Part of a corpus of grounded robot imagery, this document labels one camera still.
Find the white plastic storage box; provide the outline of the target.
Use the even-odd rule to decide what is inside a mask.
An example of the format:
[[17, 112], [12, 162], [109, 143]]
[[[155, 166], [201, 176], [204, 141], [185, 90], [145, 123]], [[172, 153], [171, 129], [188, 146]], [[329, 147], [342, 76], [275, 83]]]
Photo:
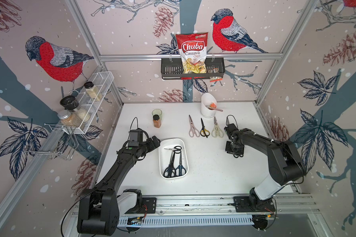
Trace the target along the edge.
[[173, 180], [187, 176], [189, 164], [185, 143], [182, 139], [172, 138], [161, 141], [158, 157], [162, 178]]

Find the cream handled kitchen scissors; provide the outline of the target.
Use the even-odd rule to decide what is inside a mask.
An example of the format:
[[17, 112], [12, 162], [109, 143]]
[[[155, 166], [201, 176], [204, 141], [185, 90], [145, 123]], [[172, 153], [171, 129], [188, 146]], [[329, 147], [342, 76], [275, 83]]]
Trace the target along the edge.
[[214, 128], [211, 132], [211, 135], [214, 138], [217, 138], [217, 137], [223, 138], [224, 137], [224, 133], [223, 133], [222, 129], [219, 127], [216, 117], [214, 117]]

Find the black yellow handled scissors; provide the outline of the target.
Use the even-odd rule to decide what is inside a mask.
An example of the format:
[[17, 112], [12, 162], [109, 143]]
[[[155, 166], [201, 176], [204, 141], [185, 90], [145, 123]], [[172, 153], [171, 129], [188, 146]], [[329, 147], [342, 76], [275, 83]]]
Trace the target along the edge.
[[204, 121], [203, 121], [202, 118], [201, 118], [201, 125], [202, 125], [202, 127], [201, 127], [201, 130], [200, 130], [200, 135], [201, 135], [202, 137], [208, 138], [208, 137], [210, 136], [210, 131], [208, 131], [208, 130], [206, 129], [205, 124], [204, 124]]

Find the pink handled kitchen scissors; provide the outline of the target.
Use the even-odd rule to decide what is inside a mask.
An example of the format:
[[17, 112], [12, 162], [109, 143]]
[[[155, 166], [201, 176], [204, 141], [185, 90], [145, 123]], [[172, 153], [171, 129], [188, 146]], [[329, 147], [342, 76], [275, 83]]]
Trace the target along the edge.
[[191, 138], [193, 137], [200, 137], [200, 132], [199, 130], [194, 126], [193, 120], [191, 118], [191, 115], [189, 115], [189, 124], [190, 124], [190, 130], [189, 130], [189, 136]]

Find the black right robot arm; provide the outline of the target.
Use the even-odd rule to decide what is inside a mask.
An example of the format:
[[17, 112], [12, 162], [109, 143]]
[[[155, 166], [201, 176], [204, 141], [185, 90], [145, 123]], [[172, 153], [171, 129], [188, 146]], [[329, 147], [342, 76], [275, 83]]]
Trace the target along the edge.
[[306, 171], [301, 156], [291, 141], [269, 139], [248, 128], [238, 129], [233, 123], [226, 125], [224, 131], [229, 139], [225, 148], [228, 154], [243, 157], [245, 146], [249, 146], [265, 154], [268, 160], [267, 177], [250, 190], [249, 196], [234, 197], [237, 212], [268, 211], [276, 193], [304, 178]]

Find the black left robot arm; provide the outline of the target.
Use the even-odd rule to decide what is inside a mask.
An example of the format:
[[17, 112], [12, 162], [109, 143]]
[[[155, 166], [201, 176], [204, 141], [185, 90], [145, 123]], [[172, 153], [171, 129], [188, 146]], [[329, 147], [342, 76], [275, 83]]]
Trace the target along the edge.
[[128, 141], [117, 152], [117, 160], [105, 177], [92, 189], [85, 189], [79, 200], [77, 231], [80, 234], [111, 236], [122, 216], [117, 201], [118, 190], [130, 169], [140, 157], [160, 147], [156, 137], [128, 146]]

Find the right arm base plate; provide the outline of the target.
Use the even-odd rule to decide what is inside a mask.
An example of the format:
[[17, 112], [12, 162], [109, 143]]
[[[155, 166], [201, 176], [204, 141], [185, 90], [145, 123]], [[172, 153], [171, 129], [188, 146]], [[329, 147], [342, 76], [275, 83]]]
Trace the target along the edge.
[[260, 200], [255, 196], [235, 196], [233, 206], [236, 212], [275, 212], [276, 206], [273, 200]]

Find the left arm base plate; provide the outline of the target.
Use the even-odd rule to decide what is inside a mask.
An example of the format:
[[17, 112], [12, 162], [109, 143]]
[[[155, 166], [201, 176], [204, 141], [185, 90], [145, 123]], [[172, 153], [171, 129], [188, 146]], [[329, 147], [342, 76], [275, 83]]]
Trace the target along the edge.
[[142, 198], [142, 202], [138, 202], [134, 208], [131, 208], [126, 214], [154, 214], [156, 212], [157, 198]]

